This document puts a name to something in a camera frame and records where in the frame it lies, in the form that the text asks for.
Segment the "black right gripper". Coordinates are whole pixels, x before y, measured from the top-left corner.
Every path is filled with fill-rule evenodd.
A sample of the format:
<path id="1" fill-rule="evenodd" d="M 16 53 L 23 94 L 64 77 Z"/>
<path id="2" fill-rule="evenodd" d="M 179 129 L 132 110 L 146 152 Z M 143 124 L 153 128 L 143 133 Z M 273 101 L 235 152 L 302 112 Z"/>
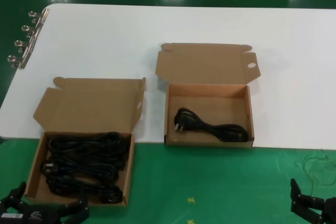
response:
<path id="1" fill-rule="evenodd" d="M 323 221 L 327 224 L 335 224 L 335 213 L 336 213 L 336 198 L 332 197 L 329 199 L 312 197 L 304 195 L 294 178 L 290 181 L 291 186 L 291 211 L 297 216 L 301 217 L 306 221 Z M 318 214 L 313 211 L 320 210 L 322 213 Z"/>

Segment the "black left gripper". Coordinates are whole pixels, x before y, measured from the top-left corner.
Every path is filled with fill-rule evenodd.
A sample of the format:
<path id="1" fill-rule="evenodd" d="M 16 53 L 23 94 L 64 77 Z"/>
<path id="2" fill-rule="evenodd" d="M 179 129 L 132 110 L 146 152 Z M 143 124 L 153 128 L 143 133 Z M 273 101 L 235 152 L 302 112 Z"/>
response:
<path id="1" fill-rule="evenodd" d="M 84 191 L 79 194 L 76 202 L 64 205 L 62 211 L 49 205 L 29 205 L 22 201 L 26 190 L 26 182 L 1 199 L 1 223 L 61 223 L 66 220 L 87 220 L 90 217 L 88 197 Z"/>

